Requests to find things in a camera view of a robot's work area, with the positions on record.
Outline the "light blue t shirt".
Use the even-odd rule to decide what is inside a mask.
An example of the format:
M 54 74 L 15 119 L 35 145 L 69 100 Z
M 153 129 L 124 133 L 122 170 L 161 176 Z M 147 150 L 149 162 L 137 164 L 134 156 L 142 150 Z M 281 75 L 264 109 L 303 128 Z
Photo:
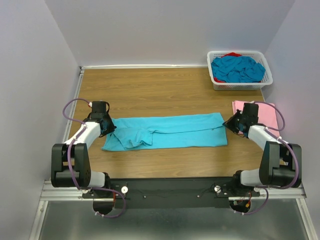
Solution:
M 222 147 L 228 144 L 220 113 L 114 118 L 103 151 Z

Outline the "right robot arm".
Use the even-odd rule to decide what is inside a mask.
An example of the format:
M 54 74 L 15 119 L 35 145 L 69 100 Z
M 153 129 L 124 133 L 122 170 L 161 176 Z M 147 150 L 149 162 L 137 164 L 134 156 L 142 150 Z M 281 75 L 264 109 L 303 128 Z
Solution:
M 262 150 L 260 166 L 254 170 L 238 170 L 226 187 L 241 196 L 248 189 L 270 187 L 275 189 L 297 188 L 302 182 L 302 148 L 272 134 L 259 123 L 259 110 L 237 110 L 222 125 L 234 134 L 255 142 Z

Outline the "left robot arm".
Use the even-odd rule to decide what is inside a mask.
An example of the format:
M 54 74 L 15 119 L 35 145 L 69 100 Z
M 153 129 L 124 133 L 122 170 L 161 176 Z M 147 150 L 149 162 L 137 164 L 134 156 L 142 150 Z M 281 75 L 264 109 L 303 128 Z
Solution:
M 116 196 L 109 175 L 91 170 L 88 151 L 97 138 L 112 133 L 116 126 L 108 112 L 92 112 L 80 123 L 72 138 L 51 149 L 51 184 L 55 188 L 91 190 L 100 198 Z

